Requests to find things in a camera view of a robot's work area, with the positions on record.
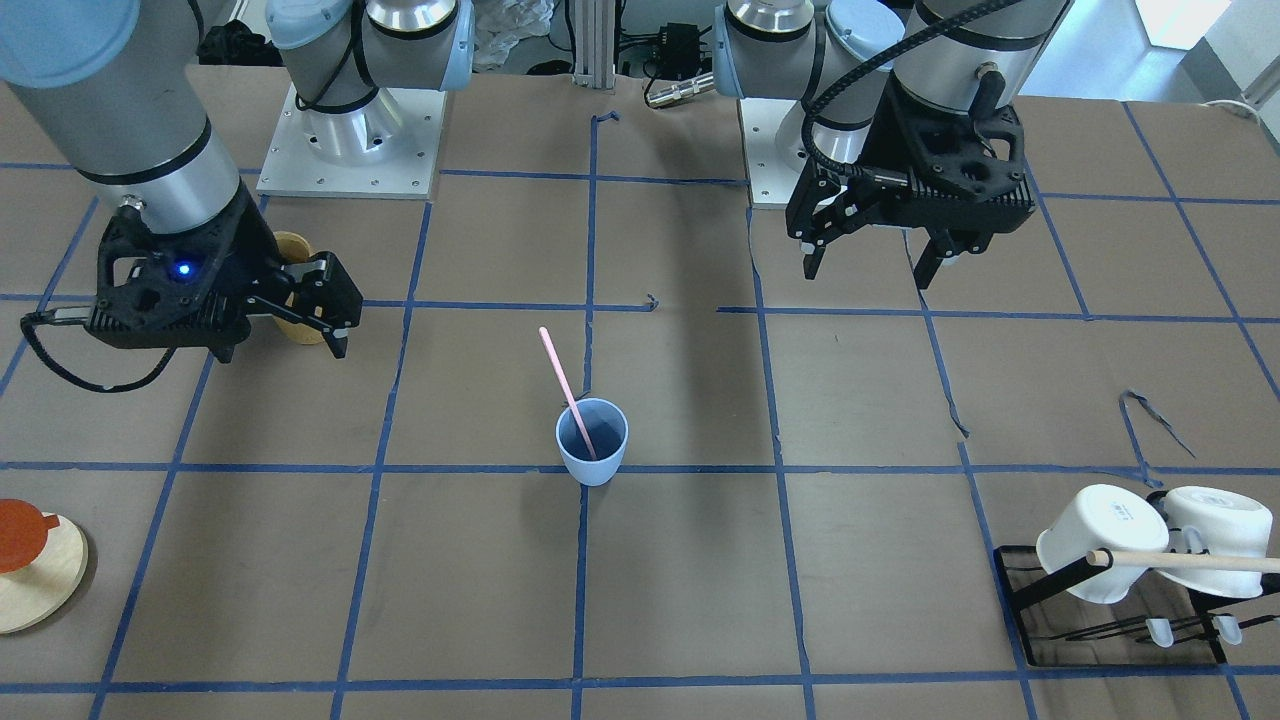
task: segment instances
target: metal base plate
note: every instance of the metal base plate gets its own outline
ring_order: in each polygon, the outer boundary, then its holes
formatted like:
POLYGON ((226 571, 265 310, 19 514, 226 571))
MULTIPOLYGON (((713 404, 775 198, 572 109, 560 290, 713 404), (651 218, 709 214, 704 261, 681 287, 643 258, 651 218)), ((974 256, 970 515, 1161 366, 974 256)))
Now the metal base plate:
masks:
POLYGON ((375 165, 344 167, 324 160, 310 147, 306 123, 293 105, 294 91, 289 86, 257 191, 288 197, 430 200, 448 94, 401 88, 390 94, 412 133, 412 142, 404 143, 407 152, 375 165))
POLYGON ((742 150, 746 154, 746 172, 751 181, 753 208, 786 208, 791 191, 800 178, 797 170, 782 159, 774 138, 778 126, 787 117, 795 100, 767 100, 745 97, 739 101, 742 122, 742 150))

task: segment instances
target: mug handle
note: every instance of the mug handle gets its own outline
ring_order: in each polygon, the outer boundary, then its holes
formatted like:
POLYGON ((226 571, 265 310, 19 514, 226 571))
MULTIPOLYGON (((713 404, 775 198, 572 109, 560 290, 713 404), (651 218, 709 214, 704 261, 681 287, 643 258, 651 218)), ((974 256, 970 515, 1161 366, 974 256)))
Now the mug handle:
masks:
POLYGON ((1204 543, 1204 536, 1201 534, 1196 525, 1183 525, 1181 528, 1170 528, 1181 533, 1181 544, 1184 550, 1179 551, 1174 547, 1174 552, 1187 552, 1189 555, 1204 555, 1208 552, 1208 546, 1204 543))

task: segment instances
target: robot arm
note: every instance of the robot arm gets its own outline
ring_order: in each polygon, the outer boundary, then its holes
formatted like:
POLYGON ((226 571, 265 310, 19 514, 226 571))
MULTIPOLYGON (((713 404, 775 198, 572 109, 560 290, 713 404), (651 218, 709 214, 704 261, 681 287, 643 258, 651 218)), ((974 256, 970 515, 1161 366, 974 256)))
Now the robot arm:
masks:
MULTIPOLYGON (((206 22, 225 4, 0 0, 0 78, 115 209, 93 305, 23 319, 41 360, 87 389, 145 383, 74 378, 44 352, 37 325, 83 325, 120 348, 207 347, 227 363, 251 315, 311 327, 335 357, 360 324, 364 297, 337 256, 282 258, 187 82, 206 22)), ((396 147, 404 119, 381 86, 453 88, 470 78, 470 0, 273 0, 268 14, 312 143, 344 163, 375 163, 396 147)))
POLYGON ((826 19, 809 0, 726 4, 721 91, 801 100, 791 119, 806 161, 787 233, 806 278, 831 242, 861 227, 923 227, 923 290, 942 263, 984 252, 1034 213, 1010 101, 1070 5, 916 0, 899 41, 901 23, 874 0, 832 0, 826 19))

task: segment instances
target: cable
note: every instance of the cable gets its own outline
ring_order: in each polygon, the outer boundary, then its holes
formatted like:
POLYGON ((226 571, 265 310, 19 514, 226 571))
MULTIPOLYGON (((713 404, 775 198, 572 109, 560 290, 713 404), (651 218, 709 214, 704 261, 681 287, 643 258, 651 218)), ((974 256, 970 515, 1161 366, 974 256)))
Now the cable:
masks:
POLYGON ((324 100, 325 92, 329 92, 329 88, 333 87, 333 83, 338 81, 338 76, 342 74, 343 68, 347 67, 347 60, 349 60, 352 53, 356 51, 356 42, 360 38, 360 33, 356 32, 356 29, 358 28, 358 24, 364 18, 365 14, 364 6, 365 6, 364 1, 360 0, 357 0, 357 3, 355 3, 351 6, 351 26, 352 26, 351 40, 347 41, 347 49, 342 51, 342 59, 338 60, 338 65, 333 69, 333 73, 329 74, 329 79, 326 79, 324 85, 320 87, 320 92, 316 94, 315 100, 303 100, 301 92, 296 92, 293 95, 293 106, 297 108, 298 110, 310 110, 316 105, 320 105, 320 101, 324 100))
POLYGON ((568 28, 568 54, 572 56, 573 67, 577 68, 577 38, 573 36, 573 9, 564 5, 564 27, 568 28))
POLYGON ((160 373, 163 373, 165 366, 169 365, 169 360, 173 359, 174 351, 178 350, 177 347, 170 347, 165 350, 164 356, 160 357, 160 363, 157 363, 156 366, 152 368, 151 372, 147 373, 140 380, 125 383, 123 386, 100 386, 79 378, 67 368, 59 365, 58 361, 49 355, 49 351, 45 350, 45 346, 40 342, 40 338, 36 337, 36 325, 45 324, 44 322, 45 318, 47 318, 47 311, 27 313, 26 315, 23 315, 22 320, 19 320, 18 323, 22 327, 22 337, 27 338, 27 343, 31 346, 31 350, 36 352, 36 357, 40 357, 40 361, 44 363, 46 368, 52 370, 55 375, 72 383, 78 388, 83 388, 90 392, 114 395, 119 392, 129 392, 132 389, 146 387, 160 377, 160 373))
POLYGON ((813 126, 822 117, 822 111, 827 109, 827 105, 831 105, 836 97, 840 97, 855 82, 863 79, 884 63, 888 63, 890 60, 924 45, 940 35, 946 35, 959 27, 972 23, 973 20, 984 18, 997 10, 1004 10, 1005 8, 1016 5, 1021 1, 1023 0, 987 0, 986 3, 979 3, 968 10, 963 10, 950 18, 938 20, 920 29, 915 35, 900 40, 879 54, 873 55, 856 68, 845 73, 840 79, 831 83, 831 86, 827 87, 827 90, 824 90, 822 95, 813 101, 813 104, 805 106, 804 124, 800 126, 800 140, 804 143, 805 151, 809 152, 809 156, 813 158, 815 163, 840 176, 854 177, 869 174, 870 170, 865 168, 832 160, 826 152, 822 151, 822 149, 818 147, 818 143, 813 138, 813 126))
MULTIPOLYGON (((556 0, 556 5, 552 6, 552 17, 556 17, 556 10, 558 10, 559 8, 561 8, 561 1, 556 0)), ((564 13, 568 14, 568 8, 564 8, 564 13)), ((552 40, 552 31, 549 27, 547 28, 547 42, 550 44, 552 47, 559 50, 561 53, 572 53, 572 50, 570 50, 568 47, 561 47, 559 45, 556 45, 556 41, 552 40)))

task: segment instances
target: wooden stick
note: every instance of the wooden stick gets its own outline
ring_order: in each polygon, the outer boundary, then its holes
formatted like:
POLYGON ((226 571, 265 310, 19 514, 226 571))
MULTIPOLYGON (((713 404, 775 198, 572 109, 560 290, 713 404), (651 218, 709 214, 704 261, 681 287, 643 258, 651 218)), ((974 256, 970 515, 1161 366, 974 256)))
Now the wooden stick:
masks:
POLYGON ((1093 550, 1085 557, 1089 565, 1105 568, 1180 568, 1187 570, 1244 570, 1280 573, 1280 557, 1234 557, 1228 555, 1187 555, 1179 552, 1133 552, 1126 550, 1093 550))

